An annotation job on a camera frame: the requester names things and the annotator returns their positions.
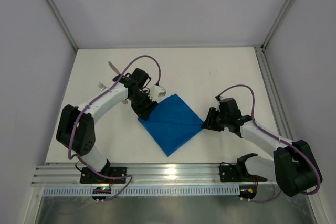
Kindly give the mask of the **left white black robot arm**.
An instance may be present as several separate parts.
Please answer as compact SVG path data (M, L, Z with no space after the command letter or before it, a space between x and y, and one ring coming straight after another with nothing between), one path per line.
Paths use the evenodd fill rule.
M103 90L96 98L79 106L66 105L60 116L56 140L68 149L68 157L74 156L88 168L106 176L110 166L95 147L95 124L114 106L129 100L131 108L142 120L148 120L158 103L152 98L146 85L151 77L139 68L133 73L119 74L112 80L112 86Z

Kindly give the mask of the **blue cloth napkin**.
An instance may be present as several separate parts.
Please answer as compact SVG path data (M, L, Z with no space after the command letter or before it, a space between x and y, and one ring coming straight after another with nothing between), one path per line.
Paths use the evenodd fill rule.
M170 156L202 130L203 120L174 94L162 100L147 120L138 121L166 156Z

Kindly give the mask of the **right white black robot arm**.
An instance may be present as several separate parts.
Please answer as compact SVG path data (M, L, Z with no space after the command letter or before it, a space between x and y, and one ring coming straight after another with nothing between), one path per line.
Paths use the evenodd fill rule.
M234 98L217 96L216 100L218 107L209 109L202 128L216 132L229 130L272 157L250 153L238 158L235 167L241 179L270 180L289 197L320 188L323 178L307 142L268 133L250 115L242 115Z

